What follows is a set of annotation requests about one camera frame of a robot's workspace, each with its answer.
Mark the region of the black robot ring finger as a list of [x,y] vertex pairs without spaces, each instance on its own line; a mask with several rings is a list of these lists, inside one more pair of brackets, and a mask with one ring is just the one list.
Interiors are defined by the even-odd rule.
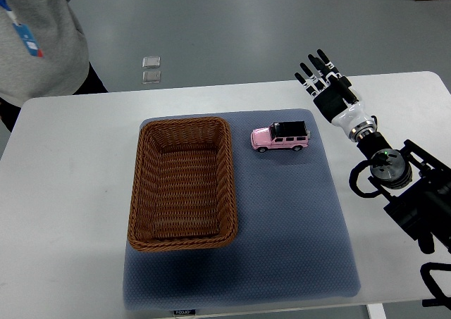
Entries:
[[307,75],[307,77],[313,82],[315,88],[317,90],[324,90],[326,88],[325,84],[313,74],[313,72],[310,70],[310,68],[305,63],[299,64],[301,69],[304,71],[304,73]]

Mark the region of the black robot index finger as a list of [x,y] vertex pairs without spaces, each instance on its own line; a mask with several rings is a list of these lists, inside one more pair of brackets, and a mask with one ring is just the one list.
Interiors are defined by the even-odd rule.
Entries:
[[330,77],[339,78],[339,71],[335,65],[330,61],[327,55],[321,50],[317,50],[318,58],[316,59],[316,69],[323,79]]

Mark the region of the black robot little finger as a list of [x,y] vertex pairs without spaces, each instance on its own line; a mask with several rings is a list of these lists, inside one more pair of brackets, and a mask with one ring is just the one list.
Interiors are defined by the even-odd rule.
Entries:
[[305,80],[300,73],[295,73],[295,78],[310,96],[318,95],[318,89],[315,87],[315,85]]

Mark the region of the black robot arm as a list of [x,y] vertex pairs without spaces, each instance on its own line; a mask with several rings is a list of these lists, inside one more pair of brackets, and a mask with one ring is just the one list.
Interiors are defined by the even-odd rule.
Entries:
[[356,143],[364,160],[350,172],[350,189],[361,198],[384,196],[385,212],[425,254],[434,241],[450,247],[450,168],[410,140],[393,149],[378,131],[376,116],[352,90],[327,55],[309,55],[296,79],[311,96],[321,115]]

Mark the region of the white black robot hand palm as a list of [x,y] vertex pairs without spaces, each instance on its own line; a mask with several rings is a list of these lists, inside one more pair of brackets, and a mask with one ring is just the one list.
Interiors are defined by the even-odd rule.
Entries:
[[374,133],[374,117],[365,111],[361,95],[350,87],[357,102],[348,104],[340,95],[339,88],[333,85],[313,96],[313,102],[321,115],[332,125],[343,130],[347,138],[364,138]]

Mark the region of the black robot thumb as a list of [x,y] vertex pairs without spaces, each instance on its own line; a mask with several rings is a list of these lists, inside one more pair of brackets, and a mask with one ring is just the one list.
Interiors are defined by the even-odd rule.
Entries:
[[350,89],[351,83],[349,80],[347,80],[345,77],[340,77],[336,80],[337,86],[339,88],[339,93],[341,97],[348,103],[348,104],[355,104],[357,102],[357,97],[353,93],[353,91]]

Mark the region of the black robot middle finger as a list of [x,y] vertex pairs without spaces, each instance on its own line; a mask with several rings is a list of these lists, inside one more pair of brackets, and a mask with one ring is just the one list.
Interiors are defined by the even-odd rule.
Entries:
[[330,60],[327,57],[327,55],[319,54],[318,56],[314,56],[312,54],[309,54],[308,59],[321,76],[321,79],[325,82],[327,86],[329,86],[330,85],[329,77],[331,76],[331,70],[328,67]]

